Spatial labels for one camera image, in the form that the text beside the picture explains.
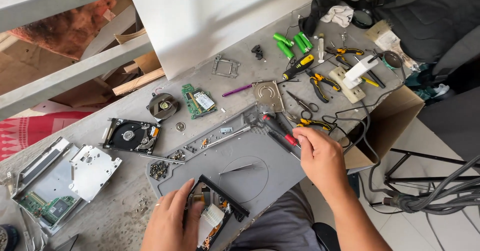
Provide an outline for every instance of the white cloth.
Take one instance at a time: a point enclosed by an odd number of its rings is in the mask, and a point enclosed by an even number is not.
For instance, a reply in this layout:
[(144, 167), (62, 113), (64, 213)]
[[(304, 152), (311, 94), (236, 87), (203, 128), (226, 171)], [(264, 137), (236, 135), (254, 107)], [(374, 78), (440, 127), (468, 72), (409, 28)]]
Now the white cloth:
[(352, 17), (353, 9), (349, 6), (335, 5), (320, 20), (323, 22), (334, 22), (346, 28), (352, 21)]

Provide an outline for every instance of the black cloth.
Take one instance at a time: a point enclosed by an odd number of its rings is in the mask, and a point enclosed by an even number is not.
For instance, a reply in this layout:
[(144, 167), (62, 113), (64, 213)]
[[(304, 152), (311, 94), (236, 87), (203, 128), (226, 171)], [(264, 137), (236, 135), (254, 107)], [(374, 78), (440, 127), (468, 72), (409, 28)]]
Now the black cloth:
[(342, 0), (313, 0), (311, 2), (310, 15), (302, 17), (298, 20), (298, 27), (300, 31), (309, 37), (314, 35), (315, 29), (318, 26), (320, 18), (327, 14), (333, 6), (339, 4)]

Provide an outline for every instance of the circuit board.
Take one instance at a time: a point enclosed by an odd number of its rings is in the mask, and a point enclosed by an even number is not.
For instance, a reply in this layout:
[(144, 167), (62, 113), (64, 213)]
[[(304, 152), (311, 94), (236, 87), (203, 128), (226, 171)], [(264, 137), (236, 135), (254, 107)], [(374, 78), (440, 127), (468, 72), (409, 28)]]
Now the circuit board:
[(71, 196), (56, 198), (45, 202), (35, 192), (29, 191), (20, 199), (19, 204), (29, 211), (34, 217), (40, 218), (49, 227), (57, 221), (75, 204)]
[(181, 92), (192, 120), (217, 111), (209, 91), (202, 91), (200, 88), (194, 88), (191, 84), (186, 84), (182, 86)]

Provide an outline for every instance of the metal bracket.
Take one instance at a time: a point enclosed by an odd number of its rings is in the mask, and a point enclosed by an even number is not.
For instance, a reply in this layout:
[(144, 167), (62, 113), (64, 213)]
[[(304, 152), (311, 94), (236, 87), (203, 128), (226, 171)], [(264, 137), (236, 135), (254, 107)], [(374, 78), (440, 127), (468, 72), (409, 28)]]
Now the metal bracket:
[[(217, 67), (219, 66), (219, 62), (225, 62), (225, 63), (230, 63), (231, 64), (230, 70), (228, 71), (228, 73), (217, 72)], [(234, 61), (234, 60), (229, 60), (229, 59), (224, 59), (224, 58), (222, 58), (222, 55), (218, 55), (217, 57), (215, 57), (215, 60), (213, 62), (212, 74), (213, 75), (224, 76), (224, 77), (229, 77), (229, 78), (236, 78), (239, 66), (240, 66), (240, 62), (237, 62), (237, 61)]]

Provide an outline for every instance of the scissors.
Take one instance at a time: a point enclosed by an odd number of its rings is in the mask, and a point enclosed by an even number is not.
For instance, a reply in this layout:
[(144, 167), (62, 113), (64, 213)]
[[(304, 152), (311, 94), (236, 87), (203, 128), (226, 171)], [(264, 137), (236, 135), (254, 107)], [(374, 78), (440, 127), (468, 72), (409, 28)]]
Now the scissors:
[[(312, 116), (314, 112), (318, 112), (318, 106), (315, 104), (315, 103), (309, 103), (308, 105), (306, 105), (302, 99), (296, 97), (295, 95), (293, 95), (291, 92), (289, 92), (288, 90), (286, 91), (287, 94), (289, 94), (296, 102), (297, 104), (303, 108), (303, 111), (300, 113), (300, 116), (303, 118), (303, 119), (307, 119), (307, 120), (310, 120), (312, 119)], [(304, 117), (303, 116), (303, 113), (308, 113), (308, 117)]]

